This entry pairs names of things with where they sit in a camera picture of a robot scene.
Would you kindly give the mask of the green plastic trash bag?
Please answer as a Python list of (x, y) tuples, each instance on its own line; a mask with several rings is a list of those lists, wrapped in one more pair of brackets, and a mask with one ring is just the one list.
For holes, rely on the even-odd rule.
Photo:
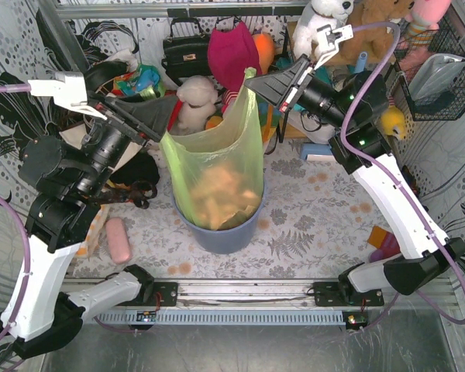
[(182, 106), (159, 147), (183, 216), (207, 230), (231, 229), (251, 218), (264, 192), (264, 147), (257, 98), (241, 87), (220, 123), (206, 128), (219, 93), (203, 76), (177, 90)]

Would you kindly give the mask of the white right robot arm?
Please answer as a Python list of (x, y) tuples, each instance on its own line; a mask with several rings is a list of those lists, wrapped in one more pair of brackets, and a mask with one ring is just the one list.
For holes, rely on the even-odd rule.
[(301, 57), (289, 68), (248, 78), (245, 85), (280, 110), (299, 104), (339, 130), (329, 141), (336, 162), (372, 197), (391, 227), (400, 252), (340, 274), (345, 300), (382, 288), (411, 295), (448, 270), (463, 275), (457, 261), (465, 242), (437, 226), (402, 175), (391, 148), (371, 122), (388, 104), (383, 64), (353, 75), (342, 91), (315, 76), (317, 65)]

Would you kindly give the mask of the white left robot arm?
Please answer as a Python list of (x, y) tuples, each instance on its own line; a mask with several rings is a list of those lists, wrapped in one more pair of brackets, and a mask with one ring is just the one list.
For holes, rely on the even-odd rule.
[(62, 292), (67, 269), (97, 215), (102, 189), (129, 144), (159, 142), (176, 110), (174, 95), (126, 102), (94, 95), (92, 127), (79, 147), (54, 136), (32, 139), (19, 176), (37, 191), (24, 228), (24, 258), (0, 336), (27, 360), (65, 347), (86, 321), (110, 308), (156, 299), (154, 279), (131, 265), (85, 292)]

